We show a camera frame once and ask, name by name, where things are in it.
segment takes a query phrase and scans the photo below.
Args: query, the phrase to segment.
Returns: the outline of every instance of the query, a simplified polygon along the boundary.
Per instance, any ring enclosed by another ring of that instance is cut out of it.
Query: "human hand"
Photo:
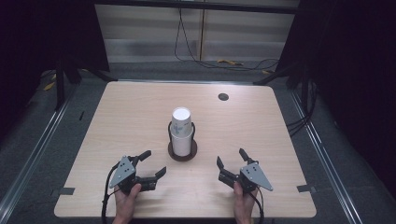
[[[251,194],[256,197],[258,190],[255,189]],[[233,183],[233,215],[237,224],[250,224],[251,212],[253,211],[254,199],[249,194],[244,194],[238,182]]]
[[[124,194],[119,189],[119,186],[116,186],[114,188],[114,191],[116,191],[114,194],[116,197],[117,212],[113,224],[127,224],[132,220],[132,217],[134,216],[135,199],[137,197],[137,194],[142,189],[142,185],[134,185],[129,195]]]

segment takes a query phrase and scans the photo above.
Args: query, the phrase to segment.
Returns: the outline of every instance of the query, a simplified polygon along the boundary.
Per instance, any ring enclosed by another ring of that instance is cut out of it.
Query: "table surface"
[[[229,95],[221,101],[220,93]],[[198,153],[174,161],[167,147],[168,124],[176,107],[191,111]],[[233,190],[218,181],[224,168],[238,174],[246,165],[238,151],[259,161],[274,190],[262,189],[266,217],[313,217],[316,208],[306,185],[274,92],[269,87],[233,84],[110,82],[64,185],[58,217],[99,217],[106,178],[123,155],[152,155],[137,165],[137,175],[153,176],[167,167],[154,191],[137,197],[135,217],[233,217]],[[107,205],[115,216],[115,200]],[[253,216],[259,217],[255,205]]]

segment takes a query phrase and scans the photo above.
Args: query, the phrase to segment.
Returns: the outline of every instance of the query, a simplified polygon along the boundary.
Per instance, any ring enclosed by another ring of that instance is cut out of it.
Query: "gray wall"
[[[213,2],[280,7],[297,7],[299,3],[298,0]],[[111,63],[177,60],[174,56],[179,24],[177,9],[96,5],[96,12]],[[182,9],[182,20],[196,59],[259,61],[280,57],[293,16]],[[191,58],[181,29],[177,55]]]

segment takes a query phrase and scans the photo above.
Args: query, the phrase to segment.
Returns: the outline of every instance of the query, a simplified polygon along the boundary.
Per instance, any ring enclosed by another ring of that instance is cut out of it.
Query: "paper cup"
[[[177,138],[185,138],[192,132],[191,112],[186,107],[178,107],[172,114],[171,133]]]
[[[174,153],[179,157],[185,157],[190,155],[191,153],[191,139],[192,139],[192,130],[187,137],[179,138],[172,134],[172,147]]]

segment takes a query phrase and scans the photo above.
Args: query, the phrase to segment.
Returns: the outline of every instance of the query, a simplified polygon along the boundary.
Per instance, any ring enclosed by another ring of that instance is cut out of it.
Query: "aluminum rail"
[[[149,0],[92,0],[98,5],[136,6],[136,7],[173,7],[191,9],[210,9],[221,11],[246,11],[293,15],[310,15],[314,10],[297,7],[273,7],[242,4],[207,3],[194,1],[149,1]]]
[[[304,111],[301,107],[301,99],[298,94],[293,91],[291,93],[293,101],[297,107],[298,113],[301,118],[304,117]],[[341,181],[340,176],[338,175],[337,171],[332,164],[332,160],[330,159],[329,155],[327,154],[326,148],[323,146],[322,141],[318,136],[318,132],[316,131],[313,123],[308,121],[306,123],[306,131],[308,132],[309,137],[315,147],[315,150],[318,153],[318,157],[323,165],[323,168],[326,172],[327,177],[329,177],[330,182],[332,183],[332,188],[334,189],[335,194],[337,195],[338,201],[340,202],[341,206],[346,213],[346,217],[351,224],[361,224],[361,217],[358,214],[358,210],[355,207],[349,193],[347,192],[343,182]]]
[[[51,137],[55,133],[59,123],[64,116],[64,112],[69,105],[71,98],[73,97],[77,86],[73,86],[69,97],[65,100],[64,104],[54,112],[52,115],[49,124],[47,125],[45,131],[41,135],[38,140],[35,148],[33,149],[29,159],[23,165],[20,173],[17,175],[14,182],[8,188],[6,195],[3,197],[0,202],[0,224],[6,224],[9,217],[11,216],[12,211],[14,210],[18,200],[20,199],[23,191],[25,190],[30,178],[35,171],[42,155],[44,154],[45,149],[47,148],[48,143],[50,142]]]

